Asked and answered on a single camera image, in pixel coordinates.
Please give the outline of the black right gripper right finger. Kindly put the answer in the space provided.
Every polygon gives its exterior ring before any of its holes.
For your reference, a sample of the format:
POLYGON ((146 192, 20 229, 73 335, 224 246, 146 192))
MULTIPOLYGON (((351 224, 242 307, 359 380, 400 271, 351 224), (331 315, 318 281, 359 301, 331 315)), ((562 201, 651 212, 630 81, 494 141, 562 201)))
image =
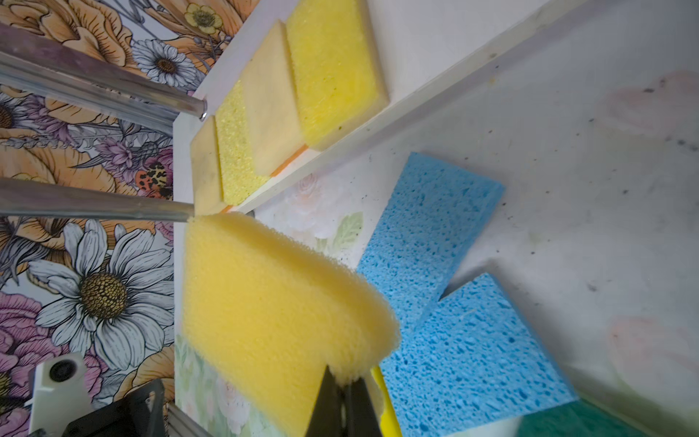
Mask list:
POLYGON ((380 420, 364 378, 344 389, 344 431, 347 437, 382 437, 380 420))

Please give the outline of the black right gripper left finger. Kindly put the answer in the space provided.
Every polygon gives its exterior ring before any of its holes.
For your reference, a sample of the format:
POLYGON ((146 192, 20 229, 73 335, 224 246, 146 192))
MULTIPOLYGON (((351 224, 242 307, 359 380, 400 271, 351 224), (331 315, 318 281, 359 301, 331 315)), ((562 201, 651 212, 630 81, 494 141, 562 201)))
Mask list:
POLYGON ((305 436, 345 436, 344 410, 343 389, 338 385, 329 367, 326 367, 305 436))

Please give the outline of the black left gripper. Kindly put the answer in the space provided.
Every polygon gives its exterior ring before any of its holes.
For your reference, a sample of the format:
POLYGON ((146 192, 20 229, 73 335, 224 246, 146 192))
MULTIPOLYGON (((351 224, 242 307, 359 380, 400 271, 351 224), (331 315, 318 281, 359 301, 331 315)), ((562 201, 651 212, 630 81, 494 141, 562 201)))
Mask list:
POLYGON ((163 437, 165 427, 165 388, 154 380, 123 399, 71 422, 63 436, 145 436, 163 437))

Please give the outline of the small blue sponge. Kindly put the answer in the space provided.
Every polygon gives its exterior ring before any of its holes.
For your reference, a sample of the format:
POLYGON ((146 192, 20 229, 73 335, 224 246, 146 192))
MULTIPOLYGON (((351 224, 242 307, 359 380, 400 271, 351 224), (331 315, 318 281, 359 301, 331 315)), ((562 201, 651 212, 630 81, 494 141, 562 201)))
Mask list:
POLYGON ((360 259, 403 338, 417 331, 500 204, 504 186, 412 153, 360 259))

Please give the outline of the pale yellow porous sponge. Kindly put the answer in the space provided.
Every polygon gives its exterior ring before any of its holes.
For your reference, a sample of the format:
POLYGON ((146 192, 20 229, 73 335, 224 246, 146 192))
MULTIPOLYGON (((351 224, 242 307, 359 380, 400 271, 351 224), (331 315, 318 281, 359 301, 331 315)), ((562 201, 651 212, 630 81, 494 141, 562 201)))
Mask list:
POLYGON ((254 169, 242 91, 239 80, 215 114, 222 198, 231 207, 240 205, 269 180, 254 169))

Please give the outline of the yellow sponge green underside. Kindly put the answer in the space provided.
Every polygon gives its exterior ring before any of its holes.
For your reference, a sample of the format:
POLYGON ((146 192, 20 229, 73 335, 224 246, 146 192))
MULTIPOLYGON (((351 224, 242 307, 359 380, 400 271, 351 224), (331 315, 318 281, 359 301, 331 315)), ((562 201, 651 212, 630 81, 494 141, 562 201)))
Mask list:
POLYGON ((310 149, 324 151, 389 105, 365 1, 300 1, 286 29, 310 149))

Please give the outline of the white two-tier shelf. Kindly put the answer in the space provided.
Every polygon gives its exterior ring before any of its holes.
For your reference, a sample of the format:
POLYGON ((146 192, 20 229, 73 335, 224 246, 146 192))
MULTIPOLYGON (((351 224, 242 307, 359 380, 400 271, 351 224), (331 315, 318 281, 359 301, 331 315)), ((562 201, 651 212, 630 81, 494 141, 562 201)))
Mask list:
MULTIPOLYGON (((3 25, 1 81, 169 134, 188 151, 269 29, 289 17, 291 1, 265 1, 193 96, 178 93, 55 42, 3 25)), ((575 1, 372 1, 371 25, 386 109, 323 152, 307 151, 241 204, 249 211, 300 178, 366 142, 391 123, 577 9, 575 1)), ((165 201, 47 183, 1 182, 5 216, 183 221, 194 209, 165 201)))

